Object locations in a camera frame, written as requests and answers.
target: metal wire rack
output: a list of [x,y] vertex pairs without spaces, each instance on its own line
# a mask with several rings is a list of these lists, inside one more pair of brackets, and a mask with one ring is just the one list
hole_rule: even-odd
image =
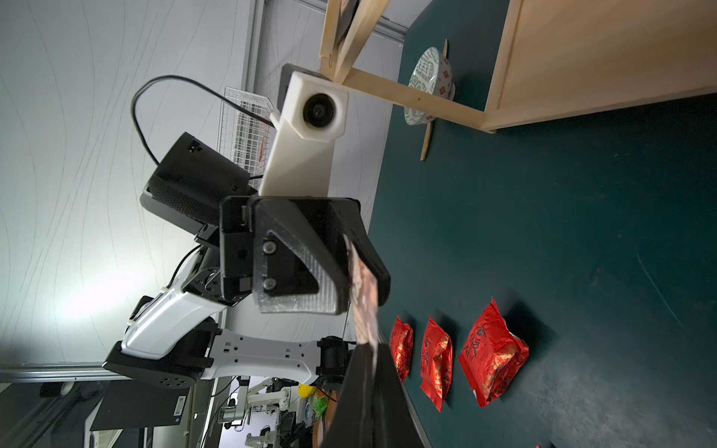
[[[269,98],[242,92],[226,87],[224,97],[234,101],[245,109],[262,117],[269,118],[274,109]],[[222,103],[219,117],[219,153],[232,162],[249,171],[251,176],[264,173],[269,151],[271,150],[273,132],[264,123],[244,115],[226,103]],[[259,188],[261,179],[249,181],[249,185]]]

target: red foil package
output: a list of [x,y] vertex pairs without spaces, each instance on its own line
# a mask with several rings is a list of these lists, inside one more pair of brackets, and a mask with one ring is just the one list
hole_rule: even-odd
[[528,346],[508,331],[495,300],[473,323],[458,355],[463,373],[480,407],[505,392],[508,384],[528,359]]
[[394,328],[391,330],[391,357],[394,359],[399,380],[403,382],[411,370],[411,354],[413,353],[413,328],[396,318]]
[[428,317],[421,346],[421,390],[441,412],[453,375],[453,344],[450,337]]

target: camera lens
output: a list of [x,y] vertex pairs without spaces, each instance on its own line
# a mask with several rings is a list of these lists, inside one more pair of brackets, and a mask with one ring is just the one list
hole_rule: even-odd
[[324,93],[317,93],[304,104],[304,121],[315,128],[331,124],[334,113],[333,101]]

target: black cable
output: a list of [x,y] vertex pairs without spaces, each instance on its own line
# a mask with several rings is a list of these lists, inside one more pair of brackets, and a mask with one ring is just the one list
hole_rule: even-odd
[[145,151],[147,151],[147,154],[149,154],[150,158],[152,159],[152,161],[153,161],[156,165],[159,165],[159,161],[157,160],[157,157],[155,157],[154,154],[152,154],[152,151],[149,149],[149,145],[147,144],[147,140],[144,138],[144,134],[142,133],[142,130],[140,129],[139,123],[138,123],[138,121],[137,121],[137,100],[139,100],[139,97],[140,97],[150,86],[152,86],[152,84],[156,84],[157,82],[166,81],[166,80],[184,81],[184,82],[188,82],[189,84],[195,85],[195,86],[199,87],[200,89],[202,89],[203,91],[205,91],[205,92],[207,92],[207,93],[210,93],[210,94],[214,95],[215,97],[219,98],[220,100],[224,101],[226,104],[232,106],[234,109],[240,111],[241,113],[243,113],[243,114],[245,114],[245,115],[248,115],[248,116],[250,116],[251,118],[254,118],[255,120],[259,120],[260,122],[264,123],[265,125],[271,126],[272,128],[274,127],[274,125],[271,123],[271,120],[268,120],[268,119],[266,119],[266,118],[264,118],[264,117],[261,117],[261,116],[255,114],[255,113],[253,113],[253,112],[251,112],[251,111],[249,111],[249,110],[244,109],[242,106],[238,105],[237,103],[235,103],[235,102],[233,102],[233,101],[231,101],[231,100],[226,99],[225,97],[221,96],[219,93],[216,93],[215,91],[213,91],[212,89],[210,89],[210,88],[207,87],[206,85],[201,84],[200,82],[197,82],[197,81],[192,80],[192,79],[190,79],[190,78],[188,78],[188,77],[179,76],[179,75],[163,75],[163,76],[158,76],[158,77],[156,77],[156,78],[152,78],[151,80],[147,81],[147,82],[145,83],[145,85],[143,85],[142,87],[140,87],[139,90],[137,90],[137,93],[135,93],[134,97],[132,97],[132,105],[131,105],[131,110],[132,110],[132,123],[134,123],[135,129],[137,130],[137,134],[139,134],[139,139],[142,140],[142,146],[144,146]]
[[221,392],[224,392],[224,391],[226,391],[226,390],[227,390],[227,388],[228,388],[229,386],[231,386],[231,385],[232,385],[232,381],[233,381],[233,380],[235,380],[235,379],[237,379],[237,377],[236,377],[236,376],[235,376],[235,377],[233,377],[232,379],[230,379],[230,380],[229,380],[229,383],[227,383],[227,385],[226,385],[226,386],[224,386],[224,388],[223,388],[223,389],[222,389],[221,391],[217,392],[217,393],[216,393],[216,394],[214,394],[214,395],[210,395],[210,396],[209,396],[209,398],[214,398],[215,396],[219,395],[219,394],[220,394]]
[[327,394],[326,391],[324,391],[321,387],[316,386],[316,388],[317,388],[318,390],[320,390],[322,394],[326,395],[326,397],[327,397],[329,400],[333,401],[334,403],[338,403],[338,401],[336,401],[335,399],[333,399],[333,397],[332,397],[331,395]]
[[187,252],[186,255],[184,255],[184,258],[181,259],[181,261],[180,261],[179,264],[177,265],[177,268],[174,270],[174,273],[172,274],[171,280],[169,280],[169,283],[167,283],[167,289],[169,289],[169,287],[172,286],[172,283],[174,283],[174,279],[176,278],[177,273],[179,272],[179,268],[184,264],[184,260],[186,260],[187,258],[189,258],[189,255],[192,255],[192,254],[194,253],[194,251],[197,250],[197,249],[200,248],[200,247],[201,247],[201,245],[196,246],[195,248],[193,248],[192,250],[190,250],[189,252]]
[[242,428],[239,431],[237,431],[237,428],[239,427],[239,425],[236,425],[236,426],[234,426],[234,432],[244,431],[244,427],[247,426],[247,420],[249,420],[249,424],[251,424],[250,417],[252,416],[252,409],[254,409],[254,408],[249,408],[247,413],[244,414],[244,418],[242,419]]
[[349,309],[346,310],[346,319],[343,320],[343,333],[341,334],[341,339],[346,336],[346,329],[348,328],[348,312],[351,311],[351,303],[348,304],[348,308]]
[[[229,396],[232,396],[232,394],[234,392],[238,391],[240,387],[241,386],[237,386],[236,389],[229,392]],[[222,409],[222,405],[217,406],[217,410],[214,411],[214,413],[212,414],[212,417],[209,419],[209,425],[207,425],[207,427],[206,427],[206,432],[204,433],[204,437],[201,438],[201,445],[199,445],[199,448],[204,448],[204,443],[206,442],[206,435],[209,434],[209,430],[212,428],[212,421],[214,420],[214,418],[219,413],[219,410],[221,410],[221,409]]]

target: patterned bowl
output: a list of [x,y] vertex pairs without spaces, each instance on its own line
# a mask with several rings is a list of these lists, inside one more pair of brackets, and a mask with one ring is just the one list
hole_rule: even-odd
[[[453,101],[455,95],[453,71],[450,62],[443,57],[438,48],[430,47],[421,55],[408,86]],[[409,108],[404,108],[404,118],[410,125],[424,125],[436,119],[432,115],[426,116],[423,112]]]

